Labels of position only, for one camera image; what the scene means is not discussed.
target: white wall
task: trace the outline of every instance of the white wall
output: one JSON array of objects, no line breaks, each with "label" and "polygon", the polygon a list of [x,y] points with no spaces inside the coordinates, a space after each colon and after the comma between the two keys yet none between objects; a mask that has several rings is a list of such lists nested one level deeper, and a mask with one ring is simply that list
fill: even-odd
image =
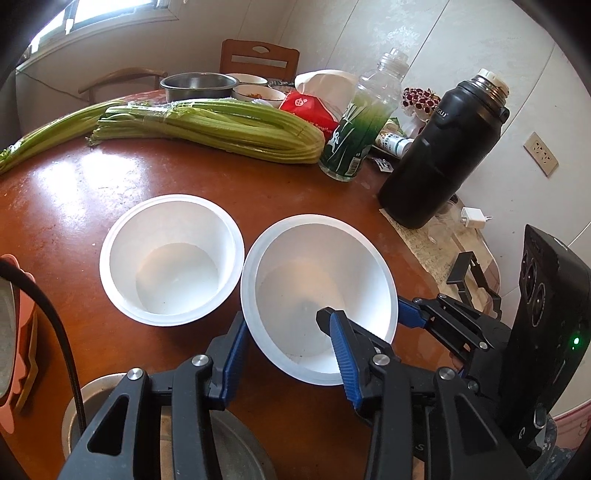
[{"label": "white wall", "polygon": [[[509,84],[511,116],[501,140],[459,191],[466,204],[494,217],[483,233],[501,270],[506,322],[519,302],[526,223],[571,244],[591,265],[591,98],[552,38],[511,0],[291,4],[276,39],[301,51],[301,72],[328,67],[361,74],[400,46],[411,62],[404,86],[442,95],[481,67]],[[533,131],[560,163],[549,179],[523,149]],[[553,413],[590,397],[591,367],[584,362]]]},{"label": "white wall", "polygon": [[[223,40],[273,41],[289,6],[290,0],[188,0],[181,2],[179,20],[130,25],[83,38],[39,59],[24,73],[79,96],[81,86],[124,67],[170,74],[218,72]],[[97,100],[146,89],[141,81],[106,87]],[[23,132],[87,105],[23,73],[17,75],[17,99]]]}]

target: plastic bottle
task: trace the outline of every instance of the plastic bottle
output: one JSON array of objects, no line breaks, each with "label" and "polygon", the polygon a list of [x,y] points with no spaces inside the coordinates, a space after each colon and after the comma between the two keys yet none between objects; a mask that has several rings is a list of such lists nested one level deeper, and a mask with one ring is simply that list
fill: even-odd
[{"label": "plastic bottle", "polygon": [[408,56],[393,48],[376,70],[364,73],[349,106],[320,156],[329,177],[351,181],[380,130],[402,98],[401,82],[408,72]]},{"label": "plastic bottle", "polygon": [[412,138],[401,137],[391,132],[381,131],[375,139],[375,144],[382,150],[394,155],[394,157],[402,158],[413,144],[413,141],[414,139]]}]

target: metal screw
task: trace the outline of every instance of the metal screw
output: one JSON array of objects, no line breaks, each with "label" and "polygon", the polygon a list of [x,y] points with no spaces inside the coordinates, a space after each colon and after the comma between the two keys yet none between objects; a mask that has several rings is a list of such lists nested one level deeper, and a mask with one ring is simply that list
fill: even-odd
[{"label": "metal screw", "polygon": [[376,365],[383,367],[384,365],[388,365],[390,363],[390,357],[388,355],[384,355],[383,353],[378,353],[377,355],[374,355],[372,361]]},{"label": "metal screw", "polygon": [[127,378],[129,378],[130,380],[138,380],[140,378],[142,378],[142,376],[144,375],[144,371],[141,368],[132,368],[131,370],[129,370],[129,372],[127,372]]},{"label": "metal screw", "polygon": [[209,362],[209,357],[207,355],[195,355],[191,359],[191,363],[196,367],[202,367],[203,365],[207,365]]},{"label": "metal screw", "polygon": [[478,386],[478,382],[476,380],[469,380],[468,381],[468,390],[474,393],[478,393],[480,387]]},{"label": "metal screw", "polygon": [[442,380],[451,380],[456,376],[456,373],[449,367],[442,367],[439,369],[439,378]]}]

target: black thermos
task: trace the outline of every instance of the black thermos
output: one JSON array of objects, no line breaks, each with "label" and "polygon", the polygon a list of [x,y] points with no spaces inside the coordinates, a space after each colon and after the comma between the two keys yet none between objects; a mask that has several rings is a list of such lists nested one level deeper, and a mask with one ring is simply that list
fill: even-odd
[{"label": "black thermos", "polygon": [[421,228],[450,199],[499,141],[508,95],[507,85],[485,69],[446,92],[378,193],[394,220]]}]

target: thermos lid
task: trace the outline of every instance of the thermos lid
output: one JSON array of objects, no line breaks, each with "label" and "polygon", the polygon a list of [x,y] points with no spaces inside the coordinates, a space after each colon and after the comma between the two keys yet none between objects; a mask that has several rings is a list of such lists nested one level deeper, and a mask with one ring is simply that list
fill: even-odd
[{"label": "thermos lid", "polygon": [[505,94],[505,97],[509,96],[509,87],[505,82],[503,82],[503,80],[501,80],[501,78],[495,72],[491,72],[490,70],[486,69],[480,69],[480,71],[478,72],[478,76],[486,78],[495,87],[499,87]]}]

